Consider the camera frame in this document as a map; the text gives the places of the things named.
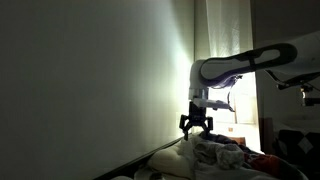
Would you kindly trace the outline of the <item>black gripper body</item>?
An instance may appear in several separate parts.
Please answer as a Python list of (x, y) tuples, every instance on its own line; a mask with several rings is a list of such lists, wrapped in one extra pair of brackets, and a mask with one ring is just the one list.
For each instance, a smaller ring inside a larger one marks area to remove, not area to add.
[(179, 128), (189, 130), (193, 126), (200, 126), (204, 130), (213, 129), (213, 118), (206, 116), (206, 109), (197, 107), (193, 102), (189, 102), (189, 114), (181, 115)]

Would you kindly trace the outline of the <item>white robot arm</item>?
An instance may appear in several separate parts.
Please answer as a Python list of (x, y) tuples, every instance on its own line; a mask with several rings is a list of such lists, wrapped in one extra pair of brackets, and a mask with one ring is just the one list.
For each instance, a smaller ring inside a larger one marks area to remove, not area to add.
[(230, 109), (230, 103), (211, 100), (209, 90), (232, 87), (246, 73), (263, 70), (270, 77), (277, 72), (290, 78), (276, 79), (280, 90), (304, 85), (320, 76), (320, 32), (309, 33), (292, 40), (248, 50), (228, 57), (211, 57), (195, 61), (189, 78), (189, 113), (180, 118), (184, 134), (194, 126), (205, 133), (213, 129), (213, 119), (206, 115), (211, 108)]

